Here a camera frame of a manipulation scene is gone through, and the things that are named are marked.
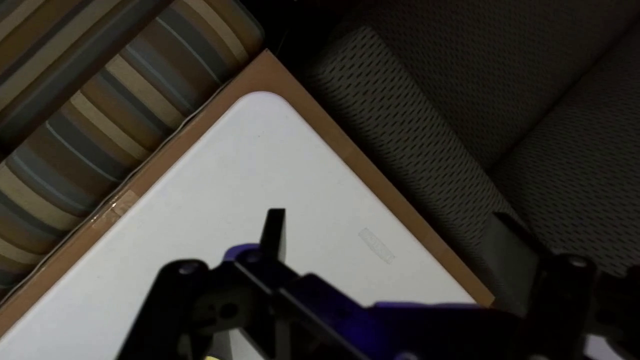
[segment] striped cushion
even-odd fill
[[[9,44],[16,46],[19,30],[33,18],[43,21],[40,27],[34,26],[43,33],[33,30],[27,37],[46,37],[39,54],[30,54],[30,46],[20,41],[16,54],[0,57],[0,73],[7,78],[0,90],[0,138],[4,146],[20,141],[0,162],[0,289],[25,278],[132,168],[260,50],[262,30],[236,0],[175,0],[131,33],[100,68],[89,65],[92,73],[84,81],[79,81],[83,75],[70,79],[72,75],[60,69],[63,62],[40,54],[60,33],[60,41],[70,48],[59,48],[59,57],[76,46],[83,48],[81,39],[75,41],[66,32],[84,32],[76,37],[91,37],[89,27],[116,24],[116,10],[121,18],[127,11],[144,18],[150,11],[144,8],[143,14],[135,3],[159,1],[0,3],[0,51]],[[89,15],[84,26],[76,24],[83,15]],[[50,94],[52,79],[79,83],[60,102],[59,94]],[[56,108],[39,119],[45,109],[30,109],[30,102],[43,94]]]

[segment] white table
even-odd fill
[[[239,99],[0,340],[0,358],[115,358],[163,263],[257,241],[287,207],[287,262],[362,303],[472,301],[282,97]],[[233,335],[234,358],[250,360]]]

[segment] cushion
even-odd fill
[[[19,146],[166,6],[168,0],[3,1],[0,146]]]
[[[635,21],[640,0],[378,0],[366,11],[490,168]]]
[[[378,33],[352,30],[311,65],[307,81],[501,303],[523,312],[539,257],[523,241],[486,234],[495,212],[519,214]]]
[[[30,11],[22,15],[22,21],[30,24],[46,3],[4,1],[0,14],[10,18]],[[60,33],[75,27],[81,14],[98,6],[60,3],[76,6],[76,15],[50,27]],[[94,24],[98,27],[112,21],[108,14],[115,8],[139,18],[143,10],[135,11],[135,3],[157,1],[100,3],[112,8],[102,10],[107,18]],[[9,144],[27,128],[37,128],[0,163],[0,288],[13,288],[56,248],[188,114],[260,50],[260,41],[260,26],[236,0],[175,0],[94,68],[43,123],[39,116],[20,116],[27,112],[13,108],[13,116],[0,122]],[[52,78],[65,81],[65,75],[66,72],[56,72]],[[50,94],[49,83],[50,79],[40,83],[40,78],[34,78],[33,85],[14,94]]]
[[[555,251],[640,263],[640,21],[493,170]]]

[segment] gray fabric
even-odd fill
[[[370,27],[355,30],[307,78],[337,122],[477,273],[504,301],[525,305],[537,257],[523,244],[510,248],[482,234],[493,212],[514,215],[512,207],[381,37]],[[489,262],[485,251],[496,246],[521,257],[523,268],[502,272],[501,255]]]
[[[640,24],[493,172],[557,251],[640,263]]]
[[[362,18],[489,168],[638,8],[640,0],[383,0]]]

